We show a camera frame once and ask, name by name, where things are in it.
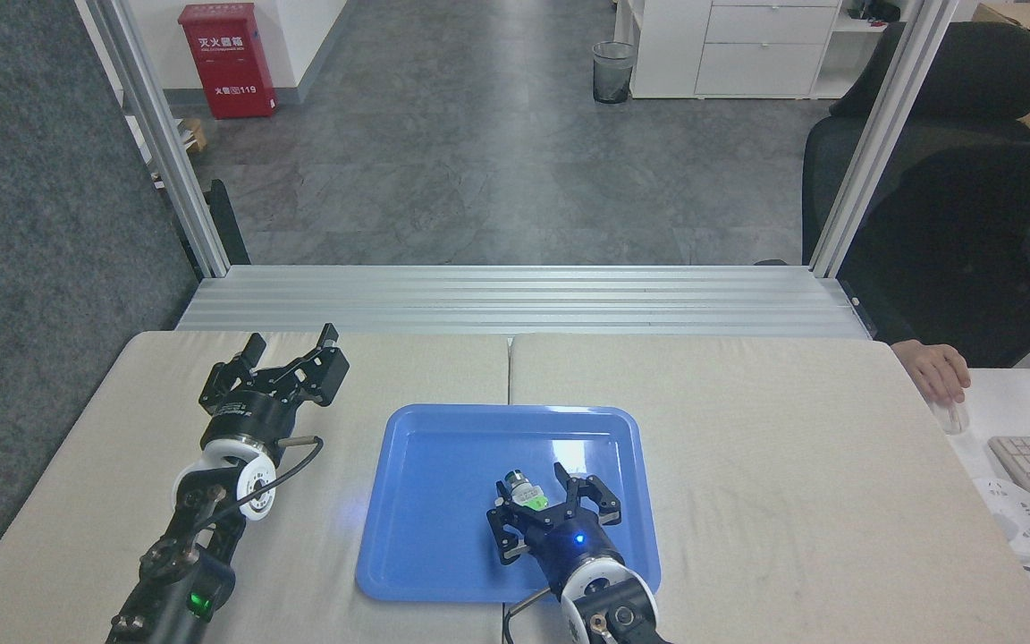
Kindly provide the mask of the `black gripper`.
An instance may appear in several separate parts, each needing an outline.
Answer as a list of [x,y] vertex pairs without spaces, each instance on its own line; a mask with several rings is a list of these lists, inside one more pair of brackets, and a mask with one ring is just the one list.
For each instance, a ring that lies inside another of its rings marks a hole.
[[[250,335],[240,353],[214,364],[200,393],[199,404],[211,415],[200,447],[214,440],[248,439],[267,452],[281,452],[276,444],[291,436],[299,404],[331,406],[347,375],[349,362],[335,345],[338,338],[338,330],[327,323],[311,351],[254,375],[266,342],[261,334]],[[251,379],[252,391],[233,391]]]
[[514,502],[497,502],[486,518],[502,565],[531,554],[552,594],[560,594],[572,574],[587,560],[610,558],[624,564],[604,531],[621,522],[621,502],[596,474],[577,476],[554,464],[556,480],[565,492],[553,506],[552,526],[539,526],[539,511]]

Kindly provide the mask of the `person's hand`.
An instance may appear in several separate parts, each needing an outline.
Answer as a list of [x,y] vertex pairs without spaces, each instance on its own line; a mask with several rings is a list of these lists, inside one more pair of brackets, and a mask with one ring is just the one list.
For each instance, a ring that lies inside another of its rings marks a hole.
[[970,387],[967,361],[949,345],[924,345],[916,339],[891,344],[913,383],[932,403],[964,403]]

